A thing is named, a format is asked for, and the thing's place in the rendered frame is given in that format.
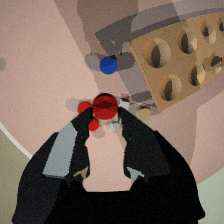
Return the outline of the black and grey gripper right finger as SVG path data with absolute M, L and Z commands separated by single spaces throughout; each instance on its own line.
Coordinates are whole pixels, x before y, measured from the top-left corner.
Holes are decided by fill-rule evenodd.
M 118 121 L 127 142 L 123 170 L 132 180 L 131 186 L 136 179 L 143 179 L 146 188 L 176 193 L 190 204 L 198 220 L 204 218 L 194 175 L 182 155 L 158 131 L 121 106 Z

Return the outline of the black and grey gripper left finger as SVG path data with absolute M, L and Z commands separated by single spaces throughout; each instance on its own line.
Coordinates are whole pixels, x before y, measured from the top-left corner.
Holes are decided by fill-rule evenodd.
M 72 180 L 83 185 L 90 175 L 89 155 L 84 144 L 90 136 L 88 126 L 91 122 L 93 108 L 88 107 L 54 132 L 33 155 L 19 182 L 13 224 L 21 224 L 25 211 L 41 196 L 69 190 Z

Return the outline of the tan tray with round pockets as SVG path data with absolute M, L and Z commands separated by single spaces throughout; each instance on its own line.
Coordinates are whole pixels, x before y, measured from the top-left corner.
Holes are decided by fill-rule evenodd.
M 224 12 L 178 21 L 126 44 L 161 112 L 224 74 Z

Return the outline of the red disc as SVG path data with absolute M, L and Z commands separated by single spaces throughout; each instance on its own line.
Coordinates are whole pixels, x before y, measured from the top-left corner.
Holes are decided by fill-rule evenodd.
M 99 127 L 99 121 L 93 117 L 93 122 L 89 124 L 89 131 L 96 131 Z
M 80 114 L 81 112 L 83 112 L 85 109 L 87 109 L 88 107 L 92 107 L 92 104 L 90 102 L 87 101 L 83 101 L 79 104 L 78 106 L 78 113 Z
M 109 93 L 97 95 L 92 104 L 93 114 L 102 120 L 113 118 L 118 112 L 118 102 L 116 98 Z

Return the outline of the blue disc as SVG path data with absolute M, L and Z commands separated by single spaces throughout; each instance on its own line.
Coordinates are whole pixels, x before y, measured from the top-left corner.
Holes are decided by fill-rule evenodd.
M 112 57 L 105 57 L 100 62 L 100 70 L 107 75 L 113 74 L 117 70 L 117 62 Z

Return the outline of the tan disc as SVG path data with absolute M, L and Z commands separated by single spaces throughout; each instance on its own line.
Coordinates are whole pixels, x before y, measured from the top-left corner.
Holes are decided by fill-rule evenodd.
M 142 106 L 138 108 L 138 110 L 136 111 L 136 116 L 139 120 L 141 119 L 141 121 L 146 121 L 150 118 L 151 111 L 149 110 L 148 107 Z

